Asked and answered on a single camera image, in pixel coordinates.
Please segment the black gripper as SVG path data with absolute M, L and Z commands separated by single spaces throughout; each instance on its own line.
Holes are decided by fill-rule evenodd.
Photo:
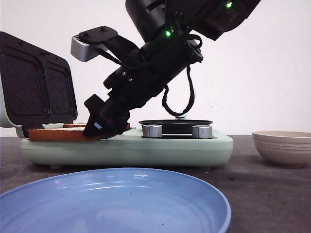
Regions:
M 203 60 L 199 36 L 162 36 L 141 48 L 116 36 L 104 45 L 116 56 L 113 62 L 120 68 L 104 82 L 110 89 L 106 102 L 96 94 L 84 102 L 90 114 L 83 131 L 86 138 L 122 134 L 128 128 L 130 110 L 144 106 L 181 71 Z

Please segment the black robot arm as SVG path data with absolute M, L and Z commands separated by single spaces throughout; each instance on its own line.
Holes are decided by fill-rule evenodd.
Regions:
M 144 40 L 139 48 L 116 35 L 98 50 L 119 65 L 104 81 L 107 100 L 90 110 L 84 135 L 110 137 L 125 131 L 130 111 L 140 108 L 190 65 L 201 62 L 202 36 L 216 40 L 242 24 L 257 0 L 128 0 L 126 11 Z

